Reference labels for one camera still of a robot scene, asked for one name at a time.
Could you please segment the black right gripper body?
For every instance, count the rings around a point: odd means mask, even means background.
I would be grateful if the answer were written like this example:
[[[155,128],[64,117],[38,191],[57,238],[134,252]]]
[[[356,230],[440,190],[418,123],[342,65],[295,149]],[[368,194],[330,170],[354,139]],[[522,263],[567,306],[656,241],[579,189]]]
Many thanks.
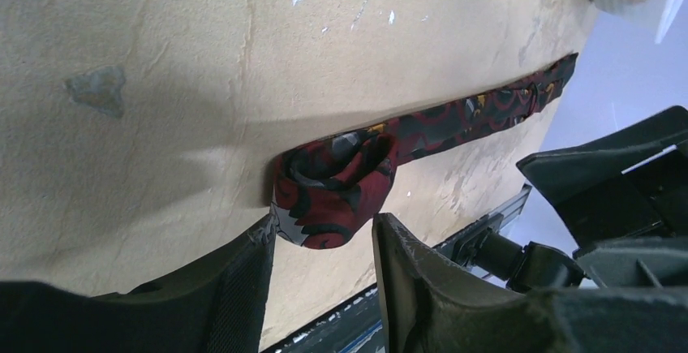
[[[687,111],[675,105],[518,169],[557,211],[599,287],[687,284]]]

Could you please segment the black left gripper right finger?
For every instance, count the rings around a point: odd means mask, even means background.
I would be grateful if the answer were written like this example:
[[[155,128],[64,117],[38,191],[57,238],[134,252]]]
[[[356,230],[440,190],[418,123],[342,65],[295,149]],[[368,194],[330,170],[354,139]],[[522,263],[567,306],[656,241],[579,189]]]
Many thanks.
[[[534,290],[462,310],[412,352],[684,352],[685,287]]]

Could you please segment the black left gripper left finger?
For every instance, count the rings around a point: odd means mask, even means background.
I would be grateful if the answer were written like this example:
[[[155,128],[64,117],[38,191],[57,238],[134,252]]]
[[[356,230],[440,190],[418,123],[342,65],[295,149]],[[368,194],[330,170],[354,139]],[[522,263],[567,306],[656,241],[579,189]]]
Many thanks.
[[[256,352],[276,233],[263,217],[230,243],[126,293],[1,285],[4,352]]]

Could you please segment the dark red patterned tie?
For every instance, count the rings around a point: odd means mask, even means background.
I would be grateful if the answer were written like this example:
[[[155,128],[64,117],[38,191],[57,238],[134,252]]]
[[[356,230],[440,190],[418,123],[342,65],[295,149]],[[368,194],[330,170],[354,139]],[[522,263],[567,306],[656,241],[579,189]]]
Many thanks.
[[[508,130],[562,95],[578,54],[506,86],[302,144],[275,162],[277,233],[311,249],[338,248],[379,213],[397,169]]]

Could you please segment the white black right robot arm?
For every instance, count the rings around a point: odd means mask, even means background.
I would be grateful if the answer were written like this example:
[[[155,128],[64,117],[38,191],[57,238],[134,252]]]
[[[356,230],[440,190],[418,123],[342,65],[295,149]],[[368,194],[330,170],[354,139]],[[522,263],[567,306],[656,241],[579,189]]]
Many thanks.
[[[577,244],[572,254],[500,235],[502,214],[470,226],[452,260],[517,292],[687,284],[687,111],[675,105],[613,134],[518,163]]]

